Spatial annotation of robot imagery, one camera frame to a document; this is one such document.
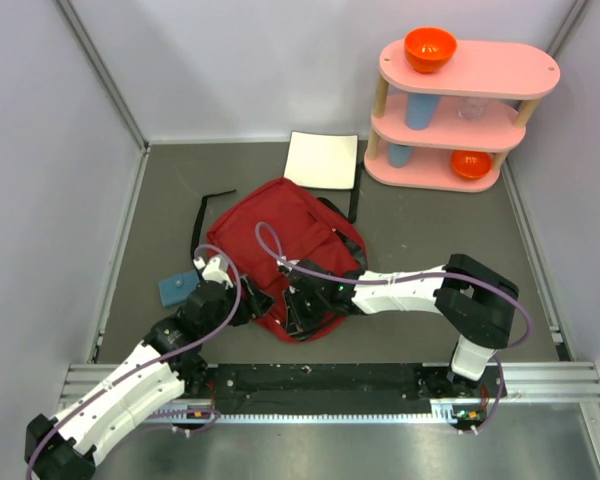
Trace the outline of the blue snap wallet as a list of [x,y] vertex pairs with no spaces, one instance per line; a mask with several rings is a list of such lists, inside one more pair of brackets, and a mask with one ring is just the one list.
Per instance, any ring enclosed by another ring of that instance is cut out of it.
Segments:
[[198,283],[199,277],[195,270],[178,273],[160,280],[158,291],[162,306],[170,308],[184,303]]

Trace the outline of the red student backpack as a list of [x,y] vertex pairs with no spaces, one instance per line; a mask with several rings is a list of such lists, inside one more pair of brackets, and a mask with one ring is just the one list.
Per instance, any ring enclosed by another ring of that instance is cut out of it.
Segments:
[[264,317],[255,320],[279,340],[300,343],[317,340],[343,321],[328,327],[316,338],[291,338],[286,332],[287,311],[283,291],[287,277],[277,269],[275,258],[307,259],[320,268],[341,275],[368,267],[362,236],[332,202],[316,197],[294,182],[279,178],[267,182],[225,212],[206,232],[196,228],[192,251],[203,243],[208,252],[221,250],[233,261],[231,279],[249,277],[275,299]]

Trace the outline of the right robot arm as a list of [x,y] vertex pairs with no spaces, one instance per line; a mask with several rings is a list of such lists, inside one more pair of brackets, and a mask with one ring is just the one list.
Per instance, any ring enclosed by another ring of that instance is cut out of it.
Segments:
[[478,389],[498,350],[509,346],[519,289],[477,260],[454,254],[422,272],[354,270],[336,275],[303,259],[278,262],[289,280],[284,291],[295,333],[319,320],[383,312],[425,312],[444,317],[459,333],[446,380],[456,394]]

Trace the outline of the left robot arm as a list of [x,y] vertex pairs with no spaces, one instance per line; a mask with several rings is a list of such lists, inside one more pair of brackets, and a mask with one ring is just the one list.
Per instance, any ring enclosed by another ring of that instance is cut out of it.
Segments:
[[29,479],[90,479],[113,447],[160,407],[207,384],[202,345],[227,325],[265,316],[275,300],[243,276],[201,281],[185,304],[155,323],[131,354],[81,399],[26,428]]

